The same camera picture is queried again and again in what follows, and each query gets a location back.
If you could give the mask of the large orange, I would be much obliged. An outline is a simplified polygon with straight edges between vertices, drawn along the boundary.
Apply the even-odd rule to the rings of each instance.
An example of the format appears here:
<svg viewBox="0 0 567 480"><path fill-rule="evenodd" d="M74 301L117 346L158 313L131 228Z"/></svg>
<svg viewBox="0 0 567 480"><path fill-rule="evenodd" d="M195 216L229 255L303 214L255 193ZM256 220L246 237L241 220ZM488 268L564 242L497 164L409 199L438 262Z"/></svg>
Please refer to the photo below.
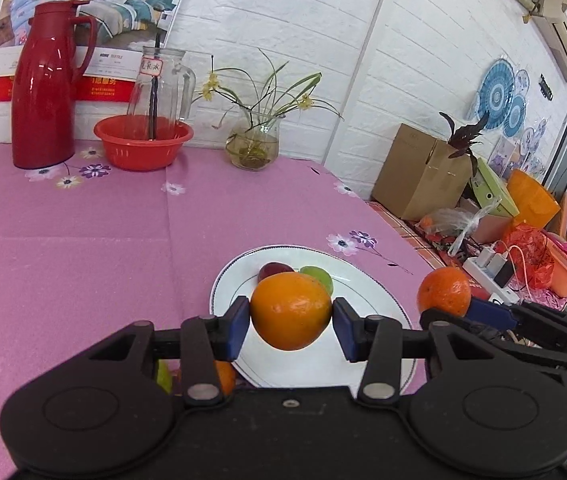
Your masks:
<svg viewBox="0 0 567 480"><path fill-rule="evenodd" d="M250 298L256 333L282 351L301 350L323 333L331 318L331 296L319 281L299 272L264 278Z"/></svg>

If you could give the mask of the mandarin with speckled skin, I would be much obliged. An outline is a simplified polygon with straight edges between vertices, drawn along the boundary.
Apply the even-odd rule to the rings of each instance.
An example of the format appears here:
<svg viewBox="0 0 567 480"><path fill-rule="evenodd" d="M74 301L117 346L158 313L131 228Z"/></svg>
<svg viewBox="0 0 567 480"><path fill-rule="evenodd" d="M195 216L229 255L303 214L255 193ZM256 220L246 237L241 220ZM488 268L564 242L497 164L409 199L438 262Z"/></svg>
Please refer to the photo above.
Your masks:
<svg viewBox="0 0 567 480"><path fill-rule="evenodd" d="M445 266L429 273L417 292L420 312L437 309L465 316L471 304L471 288L467 274L458 268Z"/></svg>

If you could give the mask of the large green apple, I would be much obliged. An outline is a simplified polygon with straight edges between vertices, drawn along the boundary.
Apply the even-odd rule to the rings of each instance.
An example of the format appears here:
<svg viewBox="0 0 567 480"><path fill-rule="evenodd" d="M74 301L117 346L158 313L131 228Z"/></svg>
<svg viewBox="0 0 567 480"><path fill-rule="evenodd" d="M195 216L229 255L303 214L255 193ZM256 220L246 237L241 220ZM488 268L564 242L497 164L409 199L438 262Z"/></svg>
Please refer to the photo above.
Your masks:
<svg viewBox="0 0 567 480"><path fill-rule="evenodd" d="M173 392L173 375L169 365L163 360L158 362L156 382L167 394Z"/></svg>

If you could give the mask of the mandarin with green stem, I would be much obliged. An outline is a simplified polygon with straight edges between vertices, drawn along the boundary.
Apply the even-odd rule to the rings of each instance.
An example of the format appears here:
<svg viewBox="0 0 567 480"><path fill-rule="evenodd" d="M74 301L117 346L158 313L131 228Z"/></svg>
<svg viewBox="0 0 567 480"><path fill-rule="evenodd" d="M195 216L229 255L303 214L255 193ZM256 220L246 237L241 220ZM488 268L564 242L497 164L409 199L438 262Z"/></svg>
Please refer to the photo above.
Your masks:
<svg viewBox="0 0 567 480"><path fill-rule="evenodd" d="M235 367L229 362L216 361L215 368L220 378L220 384L225 396L230 396L236 387L237 373Z"/></svg>

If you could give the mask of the white ceramic plate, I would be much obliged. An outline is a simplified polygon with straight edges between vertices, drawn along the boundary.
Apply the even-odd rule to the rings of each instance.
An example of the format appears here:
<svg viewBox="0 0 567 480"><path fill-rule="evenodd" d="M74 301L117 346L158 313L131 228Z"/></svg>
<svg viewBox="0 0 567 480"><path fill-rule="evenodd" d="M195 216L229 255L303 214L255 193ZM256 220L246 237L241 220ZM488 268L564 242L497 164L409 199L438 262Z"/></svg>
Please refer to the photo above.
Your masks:
<svg viewBox="0 0 567 480"><path fill-rule="evenodd" d="M394 318L405 328L413 326L403 307L390 292L352 263L326 252L294 245L254 248L226 263L211 289L210 312L221 315L237 297L250 297L258 284L259 270L270 262L285 263L294 270L300 270L303 266L318 266L330 274L334 296L349 301L357 314L379 314ZM331 327L326 328L308 347L297 351L270 347L250 327L234 367L254 387L348 386L352 392L356 392L365 364L346 361Z"/></svg>

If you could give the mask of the red plastic bag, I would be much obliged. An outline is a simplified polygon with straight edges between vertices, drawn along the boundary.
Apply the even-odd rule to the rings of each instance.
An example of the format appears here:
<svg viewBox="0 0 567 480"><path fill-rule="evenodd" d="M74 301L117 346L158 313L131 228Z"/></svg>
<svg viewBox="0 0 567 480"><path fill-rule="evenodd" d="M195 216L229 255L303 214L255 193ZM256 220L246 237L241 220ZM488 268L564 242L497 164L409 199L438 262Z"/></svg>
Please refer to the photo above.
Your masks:
<svg viewBox="0 0 567 480"><path fill-rule="evenodd" d="M511 224L497 244L497 252L507 252L518 281L530 289L549 289L555 260L549 239L542 230L526 223Z"/></svg>

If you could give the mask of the plaid cloth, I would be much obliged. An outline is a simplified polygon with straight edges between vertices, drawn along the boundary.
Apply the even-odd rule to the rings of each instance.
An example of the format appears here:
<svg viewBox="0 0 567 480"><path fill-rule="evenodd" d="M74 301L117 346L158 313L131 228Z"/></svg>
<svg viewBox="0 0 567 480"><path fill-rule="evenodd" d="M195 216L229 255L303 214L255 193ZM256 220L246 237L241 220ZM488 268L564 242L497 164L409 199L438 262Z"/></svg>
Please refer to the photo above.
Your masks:
<svg viewBox="0 0 567 480"><path fill-rule="evenodd" d="M418 256L425 260L431 269L436 270L444 268L445 262L439 254L432 248L432 246L424 240L413 228L401 219L396 218L387 209L377 202L369 202L368 206L371 207L381 218L392 226L394 231L402 237L408 245L417 252Z"/></svg>

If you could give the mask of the green box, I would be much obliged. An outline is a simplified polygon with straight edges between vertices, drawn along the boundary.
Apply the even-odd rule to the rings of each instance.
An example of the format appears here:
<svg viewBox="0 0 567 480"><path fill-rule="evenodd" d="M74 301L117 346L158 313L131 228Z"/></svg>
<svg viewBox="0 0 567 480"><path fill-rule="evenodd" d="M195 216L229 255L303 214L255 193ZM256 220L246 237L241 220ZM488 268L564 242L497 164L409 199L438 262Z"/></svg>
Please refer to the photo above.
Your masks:
<svg viewBox="0 0 567 480"><path fill-rule="evenodd" d="M470 185L475 201L482 208L494 206L491 211L494 216L515 218L519 214L519 208L508 192L505 182L483 158L477 160L477 172L471 178Z"/></svg>

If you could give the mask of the brown cardboard box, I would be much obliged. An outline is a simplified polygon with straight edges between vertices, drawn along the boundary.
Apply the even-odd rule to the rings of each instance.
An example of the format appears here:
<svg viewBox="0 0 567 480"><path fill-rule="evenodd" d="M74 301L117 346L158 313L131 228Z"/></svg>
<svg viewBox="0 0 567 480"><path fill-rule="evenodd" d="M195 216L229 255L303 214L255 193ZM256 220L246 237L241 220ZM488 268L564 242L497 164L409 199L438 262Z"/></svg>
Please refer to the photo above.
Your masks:
<svg viewBox="0 0 567 480"><path fill-rule="evenodd" d="M446 141L400 125L371 198L408 221L455 208L472 176L472 166L469 155L451 158L454 153Z"/></svg>

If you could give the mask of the glass vase with plant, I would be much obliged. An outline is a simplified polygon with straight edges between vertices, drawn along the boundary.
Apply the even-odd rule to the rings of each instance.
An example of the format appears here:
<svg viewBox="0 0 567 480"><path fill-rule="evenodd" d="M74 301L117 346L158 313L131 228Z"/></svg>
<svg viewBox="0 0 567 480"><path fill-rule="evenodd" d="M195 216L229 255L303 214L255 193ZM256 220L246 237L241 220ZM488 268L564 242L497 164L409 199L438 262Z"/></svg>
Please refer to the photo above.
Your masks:
<svg viewBox="0 0 567 480"><path fill-rule="evenodd" d="M229 105L226 114L238 114L229 129L224 151L229 162L243 170L263 170L278 158L280 123L288 115L324 110L341 116L337 107L315 96L322 73L310 73L292 84L279 84L279 76L288 64L275 64L270 56L265 60L270 72L263 80L257 80L244 68L212 62L206 81L194 97L196 102L209 103L222 99Z"/></svg>

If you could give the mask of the dark purple leaf plant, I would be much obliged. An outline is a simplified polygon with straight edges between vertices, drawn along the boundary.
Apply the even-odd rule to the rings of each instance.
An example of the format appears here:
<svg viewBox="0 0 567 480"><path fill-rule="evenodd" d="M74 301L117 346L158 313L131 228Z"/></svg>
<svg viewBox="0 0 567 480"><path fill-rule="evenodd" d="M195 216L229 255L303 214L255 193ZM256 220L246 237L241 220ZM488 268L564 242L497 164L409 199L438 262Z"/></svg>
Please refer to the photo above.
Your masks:
<svg viewBox="0 0 567 480"><path fill-rule="evenodd" d="M449 159L459 158L465 155L470 157L472 174L477 173L477 157L474 156L472 145L477 143L477 138L481 136L483 129L489 122L489 112L485 112L481 119L475 124L456 127L456 124L448 114L440 112L439 115L443 117L451 129L451 136L447 144L454 150Z"/></svg>

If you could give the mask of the blue paper fan decorations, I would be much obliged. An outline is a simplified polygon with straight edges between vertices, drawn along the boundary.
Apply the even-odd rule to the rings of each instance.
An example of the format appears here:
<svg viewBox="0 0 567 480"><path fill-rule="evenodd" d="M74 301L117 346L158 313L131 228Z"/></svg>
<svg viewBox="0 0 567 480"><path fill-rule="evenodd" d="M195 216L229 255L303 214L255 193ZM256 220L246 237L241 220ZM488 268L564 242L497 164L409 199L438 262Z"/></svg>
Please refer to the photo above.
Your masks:
<svg viewBox="0 0 567 480"><path fill-rule="evenodd" d="M541 144L547 119L529 124L529 99L532 81L524 68L515 68L507 58L497 58L484 73L467 112L467 119L489 114L484 129L499 130L506 141L518 143L520 168L530 169Z"/></svg>

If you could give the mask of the clear glass pitcher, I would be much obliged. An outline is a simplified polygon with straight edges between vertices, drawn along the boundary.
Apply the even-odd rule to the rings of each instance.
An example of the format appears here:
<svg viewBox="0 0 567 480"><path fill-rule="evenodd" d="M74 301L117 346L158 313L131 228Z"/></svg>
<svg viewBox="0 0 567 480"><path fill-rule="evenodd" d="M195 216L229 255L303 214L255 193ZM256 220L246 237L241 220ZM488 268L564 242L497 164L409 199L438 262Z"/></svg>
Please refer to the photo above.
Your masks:
<svg viewBox="0 0 567 480"><path fill-rule="evenodd" d="M148 117L152 79L152 54L154 47L144 47L139 72L128 102L126 115ZM196 75L183 64L186 52L171 48L160 48L161 73L158 85L157 118L165 117L171 122L186 122L194 100Z"/></svg>

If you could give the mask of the red thermos jug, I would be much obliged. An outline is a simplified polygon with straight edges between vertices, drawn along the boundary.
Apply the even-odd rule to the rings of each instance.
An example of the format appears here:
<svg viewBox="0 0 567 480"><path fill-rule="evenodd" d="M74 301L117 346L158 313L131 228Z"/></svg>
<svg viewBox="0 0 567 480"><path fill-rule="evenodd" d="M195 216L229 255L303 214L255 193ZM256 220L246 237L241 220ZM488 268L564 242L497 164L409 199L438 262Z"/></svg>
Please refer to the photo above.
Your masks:
<svg viewBox="0 0 567 480"><path fill-rule="evenodd" d="M74 154L74 87L90 65L96 20L78 14L83 0L42 3L14 74L12 162L21 169L61 164Z"/></svg>

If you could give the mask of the bedding wall poster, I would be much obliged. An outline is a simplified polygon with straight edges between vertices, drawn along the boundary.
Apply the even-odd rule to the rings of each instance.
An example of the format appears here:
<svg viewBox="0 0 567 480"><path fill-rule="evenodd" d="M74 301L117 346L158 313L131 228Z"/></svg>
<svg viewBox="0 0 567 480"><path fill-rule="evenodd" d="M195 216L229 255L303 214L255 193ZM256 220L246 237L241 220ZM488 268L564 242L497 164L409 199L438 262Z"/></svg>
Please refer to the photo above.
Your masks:
<svg viewBox="0 0 567 480"><path fill-rule="evenodd" d="M180 0L0 0L0 102L11 100L14 73L34 29L35 13L49 3L83 20L74 26L78 65L84 63L88 46L95 46L75 87L75 99L87 102L128 100L142 48L168 40L180 8Z"/></svg>

